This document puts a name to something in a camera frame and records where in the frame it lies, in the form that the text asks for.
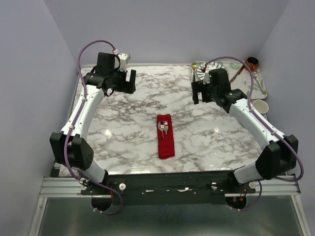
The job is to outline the silver fork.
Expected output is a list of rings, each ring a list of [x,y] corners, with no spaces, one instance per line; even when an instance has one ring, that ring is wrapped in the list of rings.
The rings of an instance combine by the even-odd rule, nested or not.
[[[163,122],[163,125],[164,125],[163,130],[164,130],[165,134],[167,134],[167,132],[168,132],[168,121],[165,120]]]

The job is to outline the red cloth napkin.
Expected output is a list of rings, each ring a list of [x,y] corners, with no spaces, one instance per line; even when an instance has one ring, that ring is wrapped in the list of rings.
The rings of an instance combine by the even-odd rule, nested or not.
[[[164,138],[162,137],[162,132],[158,129],[158,123],[161,121],[168,121],[168,132],[164,133]],[[172,119],[170,114],[157,115],[157,139],[158,139],[158,157],[159,159],[167,159],[169,157],[175,156],[175,145],[173,136]]]

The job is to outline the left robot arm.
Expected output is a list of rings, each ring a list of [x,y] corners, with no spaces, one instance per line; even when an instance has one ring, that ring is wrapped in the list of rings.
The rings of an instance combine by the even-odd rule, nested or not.
[[[127,68],[129,54],[98,53],[97,64],[83,77],[80,98],[65,126],[52,133],[50,144],[55,161],[69,170],[77,170],[80,177],[93,180],[98,194],[109,189],[108,172],[94,161],[94,151],[87,143],[87,134],[94,114],[105,97],[112,92],[133,94],[136,91],[136,71]]]

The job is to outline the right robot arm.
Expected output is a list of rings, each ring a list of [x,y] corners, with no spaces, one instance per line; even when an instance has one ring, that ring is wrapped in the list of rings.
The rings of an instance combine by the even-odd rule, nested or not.
[[[285,135],[257,113],[240,89],[231,88],[225,69],[210,70],[199,81],[193,79],[191,88],[195,104],[199,103],[199,97],[205,103],[215,102],[249,131],[262,150],[255,162],[230,174],[226,181],[229,191],[239,192],[247,182],[272,179],[296,167],[296,137]]]

